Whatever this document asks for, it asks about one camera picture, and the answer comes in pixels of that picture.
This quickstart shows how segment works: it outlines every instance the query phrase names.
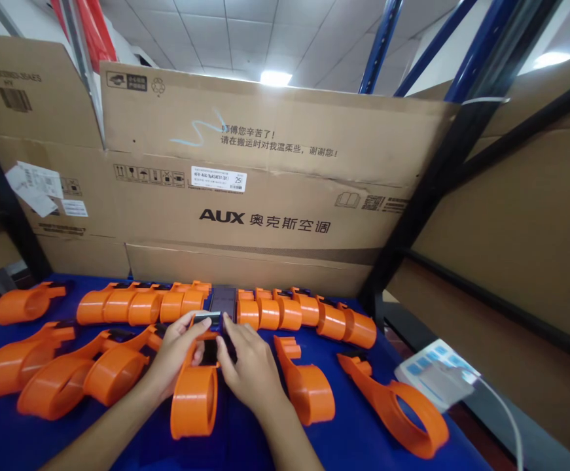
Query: aux logo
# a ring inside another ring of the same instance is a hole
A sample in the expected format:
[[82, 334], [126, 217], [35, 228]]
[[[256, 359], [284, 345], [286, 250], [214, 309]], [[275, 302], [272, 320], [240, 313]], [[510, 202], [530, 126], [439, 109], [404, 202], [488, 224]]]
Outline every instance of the aux logo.
[[239, 214], [239, 213], [235, 213], [234, 211], [226, 211], [226, 217], [222, 218], [222, 211], [216, 210], [215, 214], [213, 215], [212, 210], [204, 209], [204, 212], [200, 216], [200, 219], [210, 219], [212, 221], [217, 221], [217, 222], [229, 222], [231, 224], [233, 222], [238, 222], [239, 224], [243, 224], [243, 221], [241, 220], [241, 218], [244, 215], [245, 215], [245, 213]]

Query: blue table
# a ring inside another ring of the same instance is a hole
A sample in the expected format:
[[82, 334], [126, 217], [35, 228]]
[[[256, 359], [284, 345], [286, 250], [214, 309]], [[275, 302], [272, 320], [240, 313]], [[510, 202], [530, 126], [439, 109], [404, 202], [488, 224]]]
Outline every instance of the blue table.
[[[49, 281], [73, 280], [75, 288], [52, 305], [41, 319], [27, 324], [0, 326], [0, 347], [22, 340], [48, 321], [72, 319], [81, 298], [91, 290], [102, 289], [115, 279], [54, 274]], [[353, 309], [359, 306], [347, 302]], [[142, 328], [123, 326], [140, 332]], [[107, 326], [82, 327], [71, 348], [79, 348]], [[490, 469], [455, 423], [445, 416], [449, 442], [433, 460], [421, 460], [407, 452], [385, 429], [374, 410], [337, 362], [336, 353], [350, 349], [303, 328], [299, 332], [276, 332], [294, 336], [302, 348], [298, 364], [320, 367], [335, 397], [336, 416], [327, 423], [314, 424], [306, 432], [327, 470], [477, 470]], [[260, 331], [274, 348], [274, 332]], [[368, 359], [373, 376], [387, 384], [395, 379], [393, 370], [401, 358], [379, 335]], [[106, 408], [85, 398], [62, 419], [49, 422], [16, 412], [17, 395], [0, 398], [0, 470], [35, 470], [84, 432]], [[265, 437], [252, 413], [227, 389], [220, 375], [215, 429], [210, 437], [183, 438], [176, 442], [169, 432], [171, 401], [165, 401], [121, 454], [113, 469], [272, 469]]]

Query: white cable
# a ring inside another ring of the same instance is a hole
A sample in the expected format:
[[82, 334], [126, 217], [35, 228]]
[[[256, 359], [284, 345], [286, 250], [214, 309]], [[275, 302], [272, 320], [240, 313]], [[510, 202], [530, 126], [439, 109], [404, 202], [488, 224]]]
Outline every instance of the white cable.
[[518, 425], [516, 425], [514, 416], [512, 415], [512, 412], [507, 408], [507, 404], [505, 404], [503, 399], [501, 399], [501, 397], [496, 393], [496, 391], [492, 389], [492, 386], [487, 384], [480, 376], [478, 376], [477, 378], [483, 383], [483, 386], [488, 388], [490, 392], [494, 394], [494, 397], [496, 397], [496, 399], [499, 400], [499, 402], [503, 406], [503, 409], [505, 409], [507, 417], [509, 417], [509, 421], [511, 422], [512, 428], [514, 429], [514, 438], [516, 439], [516, 463], [518, 465], [518, 471], [522, 471], [523, 470], [522, 440], [520, 438], [520, 431], [518, 430]]

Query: paper sticker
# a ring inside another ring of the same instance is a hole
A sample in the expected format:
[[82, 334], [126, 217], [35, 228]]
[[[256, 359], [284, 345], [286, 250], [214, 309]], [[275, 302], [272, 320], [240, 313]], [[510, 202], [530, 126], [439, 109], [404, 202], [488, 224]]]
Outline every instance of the paper sticker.
[[80, 200], [62, 200], [62, 207], [67, 216], [88, 217], [86, 205]]
[[25, 172], [28, 187], [36, 188], [41, 193], [55, 198], [64, 198], [60, 174], [57, 171], [27, 164], [20, 160], [18, 166]]
[[19, 198], [25, 201], [40, 217], [58, 209], [58, 206], [46, 194], [28, 185], [25, 171], [14, 166], [5, 174], [5, 178]]
[[191, 184], [193, 186], [243, 193], [245, 192], [246, 180], [247, 173], [191, 167]]

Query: right hand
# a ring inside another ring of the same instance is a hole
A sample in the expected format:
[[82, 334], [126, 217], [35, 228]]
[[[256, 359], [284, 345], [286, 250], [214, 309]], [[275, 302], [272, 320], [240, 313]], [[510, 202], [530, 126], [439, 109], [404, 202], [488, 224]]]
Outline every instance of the right hand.
[[278, 376], [270, 346], [248, 324], [234, 324], [228, 313], [224, 323], [237, 352], [237, 363], [230, 360], [224, 339], [217, 337], [217, 360], [226, 384], [256, 416], [289, 405]]

